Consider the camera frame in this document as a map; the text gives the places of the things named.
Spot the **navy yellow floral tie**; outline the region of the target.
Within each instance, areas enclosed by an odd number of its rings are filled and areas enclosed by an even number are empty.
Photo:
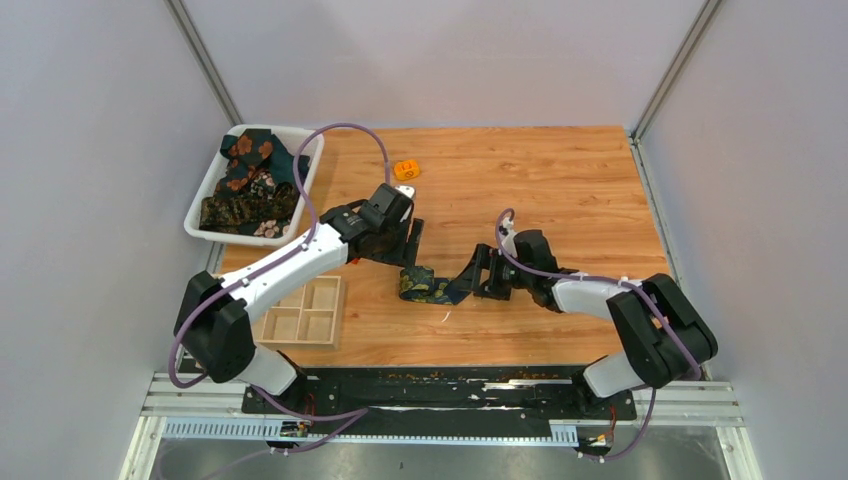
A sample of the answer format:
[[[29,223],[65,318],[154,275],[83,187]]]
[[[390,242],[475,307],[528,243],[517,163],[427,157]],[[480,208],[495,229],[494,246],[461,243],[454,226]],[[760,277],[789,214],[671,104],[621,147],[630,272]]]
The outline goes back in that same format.
[[[403,268],[399,274],[398,297],[407,302],[458,305],[471,295],[452,278],[438,277],[425,266]]]

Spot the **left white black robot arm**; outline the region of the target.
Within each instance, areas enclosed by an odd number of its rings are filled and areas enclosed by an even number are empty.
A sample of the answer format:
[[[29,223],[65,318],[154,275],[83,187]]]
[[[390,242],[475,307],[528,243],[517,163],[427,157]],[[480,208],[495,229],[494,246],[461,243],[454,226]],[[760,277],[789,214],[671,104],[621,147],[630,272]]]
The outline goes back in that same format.
[[[283,354],[256,343],[254,321],[324,273],[354,260],[398,265],[411,240],[416,190],[383,183],[368,199],[331,208],[303,235],[236,272],[194,275],[174,327],[184,348],[216,383],[239,380],[267,392],[283,413],[298,411],[306,386]]]

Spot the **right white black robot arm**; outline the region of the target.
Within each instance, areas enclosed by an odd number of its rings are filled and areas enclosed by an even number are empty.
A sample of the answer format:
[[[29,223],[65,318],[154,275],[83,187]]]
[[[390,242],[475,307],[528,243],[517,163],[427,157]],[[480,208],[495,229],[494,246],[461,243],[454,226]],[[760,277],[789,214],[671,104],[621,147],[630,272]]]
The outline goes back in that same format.
[[[571,403],[580,415],[598,416],[620,392],[659,389],[698,374],[717,354],[714,334],[670,276],[638,281],[592,276],[560,267],[539,230],[501,227],[498,238],[503,248],[477,245],[444,292],[451,300],[474,295],[507,301],[513,291],[525,290],[544,309],[611,321],[623,350],[573,376]]]

